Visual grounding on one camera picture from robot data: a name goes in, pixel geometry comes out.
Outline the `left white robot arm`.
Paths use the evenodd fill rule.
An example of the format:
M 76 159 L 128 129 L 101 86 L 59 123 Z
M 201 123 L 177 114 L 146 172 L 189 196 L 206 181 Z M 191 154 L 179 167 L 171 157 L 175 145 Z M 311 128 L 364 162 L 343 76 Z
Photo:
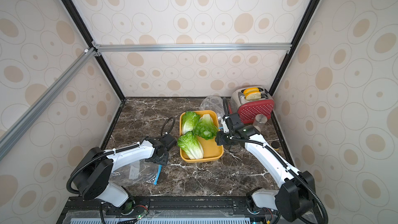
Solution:
M 165 134 L 159 138 L 145 137 L 140 142 L 117 149 L 94 147 L 73 170 L 66 189 L 82 196 L 84 200 L 99 199 L 115 207 L 125 206 L 133 202 L 133 198 L 123 187 L 109 181 L 111 174 L 140 160 L 165 166 L 169 151 L 176 144 L 177 140 L 173 136 Z

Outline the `chinese cabbage front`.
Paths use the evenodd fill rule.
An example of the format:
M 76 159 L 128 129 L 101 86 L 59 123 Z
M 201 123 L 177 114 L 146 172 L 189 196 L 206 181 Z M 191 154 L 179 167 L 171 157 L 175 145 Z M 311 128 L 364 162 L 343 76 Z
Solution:
M 185 154 L 191 160 L 198 160 L 204 158 L 204 150 L 201 143 L 198 141 L 197 136 L 189 131 L 182 135 L 178 141 L 177 145 L 185 152 Z

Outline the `clear zipper bag blue seal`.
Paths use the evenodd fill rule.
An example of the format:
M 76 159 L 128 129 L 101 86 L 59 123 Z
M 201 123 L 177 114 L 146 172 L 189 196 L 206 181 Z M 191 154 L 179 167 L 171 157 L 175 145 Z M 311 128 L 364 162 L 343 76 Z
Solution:
M 139 160 L 112 172 L 109 181 L 123 187 L 144 183 L 156 185 L 161 169 L 159 164 Z

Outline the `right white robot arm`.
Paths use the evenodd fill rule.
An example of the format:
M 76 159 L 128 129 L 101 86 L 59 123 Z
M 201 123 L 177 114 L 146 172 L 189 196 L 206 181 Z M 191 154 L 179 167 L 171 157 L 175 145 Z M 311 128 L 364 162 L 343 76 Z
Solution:
M 249 195 L 257 208 L 274 209 L 293 222 L 317 207 L 314 178 L 301 172 L 279 155 L 252 125 L 244 125 L 237 113 L 223 116 L 218 145 L 241 145 L 265 167 L 279 190 L 258 189 Z

